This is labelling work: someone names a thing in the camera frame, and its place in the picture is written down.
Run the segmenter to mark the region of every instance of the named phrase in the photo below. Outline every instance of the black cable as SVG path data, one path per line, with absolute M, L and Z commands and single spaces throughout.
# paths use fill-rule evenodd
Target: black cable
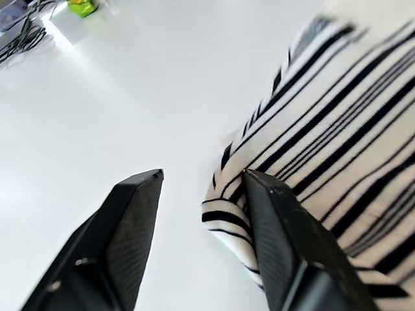
M 15 54 L 27 52 L 33 49 L 39 44 L 39 42 L 41 42 L 41 40 L 46 36 L 46 29 L 45 27 L 39 25 L 33 25 L 31 16 L 39 11 L 42 11 L 47 5 L 50 4 L 54 4 L 56 7 L 57 2 L 56 0 L 40 0 L 33 4 L 27 15 L 23 17 L 25 18 L 25 21 L 23 22 L 19 35 L 6 47 L 0 49 L 0 64 Z M 19 23 L 23 18 L 17 20 L 8 29 L 11 29 L 17 25 L 17 23 Z

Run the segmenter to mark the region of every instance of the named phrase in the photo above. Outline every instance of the black and white striped fabric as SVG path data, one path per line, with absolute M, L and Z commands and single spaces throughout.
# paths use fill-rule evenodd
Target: black and white striped fabric
M 381 310 L 415 310 L 415 23 L 374 41 L 326 17 L 225 149 L 204 226 L 262 285 L 241 174 L 277 176 L 337 238 Z

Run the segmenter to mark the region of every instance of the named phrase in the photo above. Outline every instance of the white surface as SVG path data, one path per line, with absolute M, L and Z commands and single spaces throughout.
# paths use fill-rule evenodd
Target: white surface
M 317 1 L 108 0 L 47 22 L 54 41 L 0 70 L 0 310 L 24 303 L 113 185 L 151 168 L 165 182 L 136 309 L 267 310 L 200 202 Z

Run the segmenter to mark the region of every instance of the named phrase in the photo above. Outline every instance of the striped cloth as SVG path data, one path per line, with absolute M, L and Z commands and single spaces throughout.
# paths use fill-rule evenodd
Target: striped cloth
M 202 204 L 204 227 L 262 285 L 241 174 L 286 182 L 332 232 L 381 310 L 415 310 L 415 23 L 318 17 L 236 132 Z

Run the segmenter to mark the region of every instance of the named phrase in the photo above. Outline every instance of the green object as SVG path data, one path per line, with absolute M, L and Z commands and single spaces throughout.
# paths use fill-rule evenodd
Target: green object
M 98 8 L 90 0 L 67 0 L 67 5 L 72 12 L 82 18 L 90 15 Z

